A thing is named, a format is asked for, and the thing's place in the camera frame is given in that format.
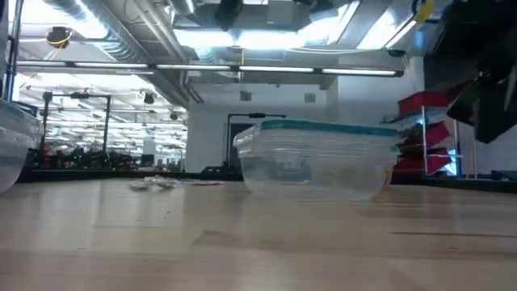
shelving unit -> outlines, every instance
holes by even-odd
[[[436,122],[442,120],[445,117],[445,113],[447,112],[447,108],[445,107],[426,107],[421,106],[420,111],[411,112],[409,114],[403,114],[400,116],[396,116],[391,119],[387,119],[384,121],[384,124],[399,124],[402,127],[408,126],[408,124],[421,123],[422,124],[422,144],[413,145],[415,147],[422,147],[422,158],[423,158],[423,173],[424,175],[431,175],[429,161],[428,158],[456,158],[456,176],[461,177],[461,159],[463,155],[461,155],[461,147],[460,147],[460,139],[459,139],[459,126],[457,121],[454,120],[454,143],[456,154],[447,154],[437,153],[437,154],[429,154],[430,148],[428,148],[428,140],[427,140],[427,126],[430,124],[429,119],[434,118]]]

metal pipe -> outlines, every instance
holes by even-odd
[[[106,97],[106,120],[104,122],[104,138],[103,138],[103,153],[106,154],[107,147],[107,130],[110,121],[110,113],[111,113],[111,96]]]
[[[422,106],[422,140],[423,140],[423,163],[427,175],[427,122],[426,122],[426,107]]]
[[[156,12],[156,9],[149,3],[149,0],[131,0],[133,5],[138,9],[139,15],[144,22],[149,26],[149,29],[160,40],[160,43],[166,48],[171,56],[179,58],[182,62],[187,62],[187,57],[183,54],[181,44],[173,32],[170,31],[170,26],[163,22],[162,17]]]
[[[230,120],[232,118],[232,114],[228,114],[228,120],[226,121],[226,160],[225,160],[225,166],[229,168],[229,149],[231,149],[231,145],[229,143],[229,136],[230,136]]]
[[[76,0],[43,0],[55,9],[64,11],[77,21],[84,21],[86,12],[99,20],[108,30],[109,37],[107,40],[116,40],[114,44],[97,44],[103,51],[115,58],[119,62],[153,62],[151,56],[138,43],[137,40],[129,33],[128,29],[113,15],[102,0],[82,0],[82,6],[78,5]],[[187,95],[182,95],[178,90],[179,84],[171,79],[170,76],[163,72],[144,76],[156,87],[156,90],[168,99],[171,103],[180,106],[188,105]]]
[[[44,37],[34,37],[34,36],[25,36],[22,37],[19,42],[47,42],[47,39]],[[118,40],[109,40],[109,39],[70,39],[70,42],[76,42],[81,44],[118,44]]]
[[[454,146],[456,148],[456,176],[461,177],[463,170],[461,169],[461,144],[460,144],[460,126],[457,120],[454,120]]]
[[[192,0],[169,0],[172,10],[181,16],[195,13],[195,3]]]
[[[456,155],[456,154],[428,154],[427,157],[439,157],[439,158],[456,157],[456,158],[463,158],[463,156]]]
[[[6,95],[5,99],[7,102],[11,103],[13,99],[13,93],[15,88],[15,76],[17,69],[17,60],[19,53],[19,35],[22,31],[22,10],[23,10],[23,2],[24,0],[17,0],[15,7],[15,18],[13,21],[13,28],[11,35],[13,37],[11,41],[11,53],[9,56],[10,63],[7,64],[7,78],[6,78]]]
[[[43,110],[43,135],[41,136],[40,142],[40,157],[42,159],[44,157],[45,136],[47,134],[48,105],[50,104],[50,100],[52,100],[52,92],[44,92],[43,100],[45,101]]]
[[[476,135],[474,134],[474,155],[473,155],[473,164],[474,164],[474,179],[477,179],[477,141]]]

metal frame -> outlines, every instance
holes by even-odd
[[[15,76],[18,67],[19,54],[19,35],[22,31],[22,9],[24,0],[17,0],[15,7],[15,18],[13,19],[13,28],[9,40],[11,41],[11,49],[9,51],[9,60],[7,62],[6,70],[6,90],[4,91],[4,99],[12,103],[13,89],[15,87]],[[8,17],[8,11],[4,11],[4,17]]]
[[[438,158],[456,158],[456,177],[462,176],[461,170],[461,159],[463,156],[461,155],[461,144],[460,144],[460,129],[458,126],[458,122],[454,120],[454,146],[456,150],[456,154],[427,154],[427,116],[426,116],[426,107],[422,106],[422,141],[423,141],[423,161],[424,161],[424,169],[425,174],[428,174],[427,167],[427,158],[428,157],[438,157]],[[476,151],[474,150],[474,169],[476,168]]]
[[[71,94],[53,94],[51,91],[47,91],[43,93],[43,100],[45,101],[44,109],[43,109],[43,135],[41,136],[41,143],[40,143],[40,154],[43,156],[43,150],[44,150],[44,143],[45,138],[47,135],[47,121],[48,121],[48,106],[50,104],[50,101],[52,101],[52,98],[54,96],[58,97],[70,97],[72,98]],[[109,120],[110,120],[110,114],[111,114],[111,95],[96,95],[96,94],[89,94],[88,98],[106,98],[107,105],[106,105],[106,120],[104,122],[104,136],[103,136],[103,153],[106,154],[106,148],[107,148],[107,131],[109,127]]]

black equipment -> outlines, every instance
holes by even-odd
[[[448,115],[490,143],[517,124],[517,2],[455,0],[443,13],[433,57],[470,58],[479,76]]]
[[[223,31],[228,31],[241,13],[242,0],[221,0],[216,10],[216,23]]]
[[[47,42],[56,49],[66,49],[70,44],[72,31],[67,27],[52,27],[52,31],[47,33]]]

ceiling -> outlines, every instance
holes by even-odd
[[[334,2],[339,8],[336,17],[311,22],[306,6],[290,1],[245,0],[235,24],[223,32],[213,18],[219,1],[194,0],[196,12],[188,16],[171,13],[169,4],[174,1],[25,0],[20,58],[399,69],[403,65],[400,59],[378,49],[382,49],[413,15],[408,0],[341,0]],[[438,19],[451,1],[435,0],[432,18]],[[10,20],[14,17],[14,3],[15,0],[10,0]],[[84,9],[82,19],[70,14],[63,3]],[[71,27],[75,31],[68,47],[58,49],[47,44],[45,36],[54,26]],[[433,33],[435,25],[424,23],[405,34],[395,47],[422,56],[431,45],[428,41]],[[114,109],[153,110],[153,113],[111,114],[113,131],[110,129],[110,134],[116,135],[110,135],[110,146],[125,142],[131,146],[124,150],[135,153],[141,151],[141,140],[147,133],[159,136],[159,144],[164,149],[184,147],[187,128],[183,123],[187,114],[181,107],[187,108],[189,103],[234,105],[239,102],[239,91],[249,91],[253,95],[249,105],[322,106],[323,90],[332,83],[332,77],[313,74],[160,71],[148,76],[130,71],[77,69],[52,72],[32,69],[20,70],[20,73],[17,98],[39,107],[43,106],[41,91],[69,93],[87,89],[91,93],[112,94]],[[141,95],[146,91],[157,94],[154,104],[143,103]],[[315,103],[303,102],[306,93],[317,96]],[[284,97],[282,104],[275,98],[277,95]],[[56,142],[71,145],[77,141],[92,143],[99,137],[102,139],[102,128],[85,127],[81,123],[76,126],[72,121],[102,124],[105,106],[105,99],[88,99],[83,105],[54,99],[49,129],[51,140],[52,134],[64,134],[67,140]],[[57,108],[91,111],[58,111]],[[182,118],[172,121],[171,111]]]

